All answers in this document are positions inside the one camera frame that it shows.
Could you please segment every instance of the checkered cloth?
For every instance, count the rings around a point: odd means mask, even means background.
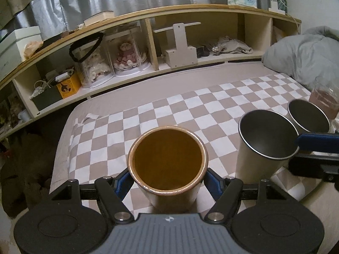
[[[79,123],[76,120],[73,128],[69,178],[86,184],[102,176],[117,176],[126,168],[133,142],[144,132],[164,125],[178,125],[194,132],[206,145],[208,166],[221,177],[234,176],[241,116],[255,109],[271,109],[285,115],[290,100],[308,99],[309,95],[310,92],[292,78],[276,74],[179,94],[104,117],[89,114]],[[272,180],[297,200],[320,183],[316,179],[293,176],[284,167]],[[136,184],[123,202],[135,216],[153,211]],[[97,209],[95,201],[84,201],[84,204]],[[206,213],[213,204],[202,186],[192,212]]]

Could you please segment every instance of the gray blanket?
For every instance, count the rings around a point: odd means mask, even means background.
[[[339,31],[321,26],[285,37],[267,49],[262,62],[312,90],[317,76],[339,78]]]

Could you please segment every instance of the white wall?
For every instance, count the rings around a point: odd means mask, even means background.
[[[287,4],[288,13],[302,21],[302,31],[321,25],[339,30],[339,0],[287,0]]]

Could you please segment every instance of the yellow box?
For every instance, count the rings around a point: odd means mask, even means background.
[[[78,92],[81,87],[80,80],[76,73],[73,73],[69,79],[57,84],[62,99],[70,97]]]

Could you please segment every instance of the metal cup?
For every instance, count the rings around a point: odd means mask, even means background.
[[[303,99],[293,99],[287,106],[287,118],[302,133],[328,133],[330,124],[325,113],[316,105]]]
[[[201,139],[177,126],[147,131],[128,154],[131,176],[162,213],[182,213],[192,206],[207,166],[207,150]]]
[[[238,124],[240,146],[235,176],[244,183],[269,179],[298,151],[298,131],[291,121],[273,111],[254,110]]]

